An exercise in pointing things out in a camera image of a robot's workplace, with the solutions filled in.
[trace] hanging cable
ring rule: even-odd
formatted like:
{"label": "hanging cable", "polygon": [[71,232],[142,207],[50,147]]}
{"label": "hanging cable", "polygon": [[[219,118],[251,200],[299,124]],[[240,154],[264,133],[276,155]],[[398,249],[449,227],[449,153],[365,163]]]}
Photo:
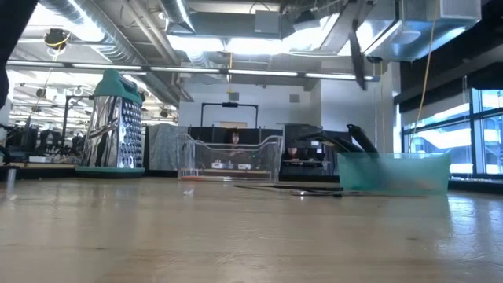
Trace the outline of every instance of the hanging cable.
{"label": "hanging cable", "polygon": [[[56,54],[54,55],[54,57],[53,57],[53,59],[52,59],[52,62],[55,62],[55,61],[57,60],[57,57],[58,57],[60,54],[62,54],[62,53],[60,53],[60,50],[61,50],[61,47],[63,46],[63,44],[64,44],[64,43],[65,43],[65,42],[61,43],[61,44],[58,46],[58,49],[57,49]],[[43,94],[45,94],[45,92],[46,92],[46,90],[47,90],[47,84],[49,83],[49,79],[50,79],[50,76],[51,76],[51,74],[52,74],[52,73],[53,73],[53,68],[51,67],[51,68],[49,68],[49,71],[48,71],[48,73],[47,73],[47,79],[46,79],[46,82],[44,83],[44,86],[43,86],[43,88],[42,88],[42,90],[43,90],[43,91],[42,91],[42,92],[43,92]],[[37,99],[37,102],[35,103],[35,106],[31,108],[31,112],[30,112],[30,115],[28,115],[28,119],[30,119],[30,118],[31,118],[31,115],[33,115],[33,113],[35,112],[35,110],[36,110],[36,109],[37,109],[37,107],[39,106],[39,103],[40,103],[40,100],[41,100],[41,99],[42,99],[42,97],[43,97],[43,94],[40,94],[40,95],[39,95],[39,98]]]}
{"label": "hanging cable", "polygon": [[[379,77],[383,77],[383,61],[380,62],[380,74]],[[381,123],[383,124],[383,153],[386,152],[386,127],[384,125],[384,90],[383,90],[383,80],[380,81],[380,116]]]}
{"label": "hanging cable", "polygon": [[414,130],[412,132],[412,135],[410,136],[410,141],[409,141],[409,151],[412,148],[412,141],[414,139],[414,135],[416,135],[416,129],[417,129],[417,124],[419,123],[419,118],[421,117],[421,112],[423,111],[423,104],[424,104],[424,97],[426,96],[426,86],[428,85],[428,75],[430,73],[430,62],[431,62],[431,48],[433,46],[433,38],[435,34],[435,25],[437,24],[437,17],[439,16],[439,6],[440,6],[440,0],[436,0],[436,5],[435,5],[435,16],[433,17],[433,25],[431,26],[431,36],[430,36],[430,45],[429,45],[429,50],[428,50],[428,59],[426,60],[426,72],[424,72],[424,84],[423,84],[423,93],[421,95],[421,102],[419,104],[419,111],[417,113],[417,119],[414,124]]}
{"label": "hanging cable", "polygon": [[267,9],[268,11],[270,11],[269,7],[268,7],[268,6],[267,6],[264,2],[262,2],[262,1],[255,1],[255,2],[253,2],[253,4],[251,5],[250,10],[248,11],[248,13],[252,13],[252,9],[253,9],[253,7],[255,7],[255,5],[257,5],[257,3],[262,4],[264,7],[266,7],[266,9]]}

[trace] wooden table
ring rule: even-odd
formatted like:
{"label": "wooden table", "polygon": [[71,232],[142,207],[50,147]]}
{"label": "wooden table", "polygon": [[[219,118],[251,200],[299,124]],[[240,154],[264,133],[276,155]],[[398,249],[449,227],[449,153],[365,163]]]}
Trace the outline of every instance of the wooden table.
{"label": "wooden table", "polygon": [[503,199],[292,197],[169,178],[20,181],[0,282],[503,282]]}

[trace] fluorescent light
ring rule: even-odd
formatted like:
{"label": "fluorescent light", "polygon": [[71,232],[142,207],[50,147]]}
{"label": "fluorescent light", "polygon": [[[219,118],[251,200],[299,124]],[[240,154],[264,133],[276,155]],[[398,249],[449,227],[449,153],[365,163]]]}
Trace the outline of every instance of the fluorescent light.
{"label": "fluorescent light", "polygon": [[[349,74],[317,74],[317,73],[307,73],[306,78],[311,79],[345,79],[345,80],[355,80],[354,75]],[[371,75],[366,75],[364,77],[366,81],[373,81],[375,78]]]}
{"label": "fluorescent light", "polygon": [[223,51],[221,39],[168,35],[167,40],[175,50],[183,51]]}
{"label": "fluorescent light", "polygon": [[[11,114],[9,115],[10,119],[28,119],[29,115],[16,115],[16,114]],[[47,120],[47,121],[56,121],[56,122],[63,122],[64,118],[63,117],[56,117],[56,116],[43,116],[43,115],[32,115],[32,119],[35,120]],[[90,118],[85,118],[85,117],[68,117],[68,121],[89,121]]]}
{"label": "fluorescent light", "polygon": [[150,70],[160,72],[181,72],[181,73],[200,73],[200,74],[220,73],[220,70],[213,68],[151,67]]}
{"label": "fluorescent light", "polygon": [[47,68],[64,67],[63,63],[57,63],[57,62],[37,62],[37,61],[18,61],[18,60],[8,60],[7,65],[35,66],[35,67],[47,67]]}
{"label": "fluorescent light", "polygon": [[276,72],[276,71],[254,71],[254,70],[229,70],[231,75],[276,75],[276,76],[297,76],[296,72]]}
{"label": "fluorescent light", "polygon": [[243,55],[279,54],[288,52],[279,39],[231,39],[226,51]]}
{"label": "fluorescent light", "polygon": [[344,75],[344,74],[312,74],[307,73],[306,78],[312,79],[356,79],[354,75]]}
{"label": "fluorescent light", "polygon": [[91,69],[99,69],[105,70],[108,68],[114,68],[117,70],[126,70],[126,71],[139,71],[141,70],[141,66],[127,66],[127,65],[115,65],[115,64],[73,64],[76,68],[91,68]]}
{"label": "fluorescent light", "polygon": [[383,42],[388,39],[391,35],[395,33],[400,27],[402,26],[402,21],[399,20],[396,22],[389,30],[387,30],[383,35],[381,35],[373,44],[365,50],[364,54],[365,55],[370,55],[374,50],[379,47]]}

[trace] white wall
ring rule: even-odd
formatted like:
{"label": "white wall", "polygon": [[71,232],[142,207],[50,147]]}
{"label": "white wall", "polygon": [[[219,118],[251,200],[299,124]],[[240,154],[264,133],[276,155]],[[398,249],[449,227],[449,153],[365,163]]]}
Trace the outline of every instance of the white wall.
{"label": "white wall", "polygon": [[310,124],[321,126],[321,81],[314,86],[310,99]]}
{"label": "white wall", "polygon": [[[226,84],[205,86],[186,84],[185,90],[195,102],[180,103],[179,125],[198,127],[200,125],[201,103],[222,103],[228,101]],[[233,92],[240,93],[240,104],[259,105],[258,126],[281,129],[285,123],[310,123],[310,93],[301,86],[232,85]],[[290,94],[300,94],[300,103],[290,103]],[[247,123],[255,127],[255,109],[252,107],[223,108],[207,105],[204,107],[203,126],[218,126],[220,122]]]}
{"label": "white wall", "polygon": [[[392,70],[389,68],[380,82],[369,83],[367,91],[361,90],[355,81],[337,80],[322,80],[310,93],[304,92],[300,86],[268,86],[264,89],[253,85],[233,85],[232,91],[240,93],[239,103],[259,105],[259,127],[281,129],[285,123],[309,123],[323,126],[325,130],[347,131],[346,125],[353,123],[365,131],[380,152],[392,153],[395,122],[393,89],[397,85]],[[227,102],[227,88],[225,84],[185,85],[196,102],[180,103],[179,124],[199,126],[201,103]],[[290,103],[290,94],[300,94],[300,103]],[[204,126],[218,126],[221,121],[247,123],[249,128],[253,128],[255,109],[204,108]]]}
{"label": "white wall", "polygon": [[366,91],[355,81],[322,80],[321,125],[325,130],[336,131],[347,131],[349,123],[360,126],[380,152],[392,153],[392,89],[391,71],[380,82],[368,83]]}

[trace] glass window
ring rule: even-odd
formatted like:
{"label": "glass window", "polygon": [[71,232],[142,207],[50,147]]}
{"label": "glass window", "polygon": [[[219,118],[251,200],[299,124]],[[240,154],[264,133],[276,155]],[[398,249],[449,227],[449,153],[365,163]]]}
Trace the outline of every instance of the glass window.
{"label": "glass window", "polygon": [[412,153],[449,153],[451,173],[473,173],[472,137],[469,122],[417,132]]}
{"label": "glass window", "polygon": [[[440,112],[437,114],[434,114],[431,117],[428,117],[426,119],[420,120],[417,123],[417,127],[424,127],[427,125],[431,125],[433,123],[438,123],[438,122],[444,122],[448,121],[450,119],[455,119],[459,117],[465,117],[470,114],[470,104],[465,103],[463,105],[459,105],[457,107],[451,108],[449,110],[446,110],[444,112]],[[411,130],[414,128],[415,123],[411,123],[405,127],[406,130]]]}
{"label": "glass window", "polygon": [[483,121],[483,150],[487,174],[503,174],[503,116]]}
{"label": "glass window", "polygon": [[503,107],[503,90],[473,90],[475,113]]}

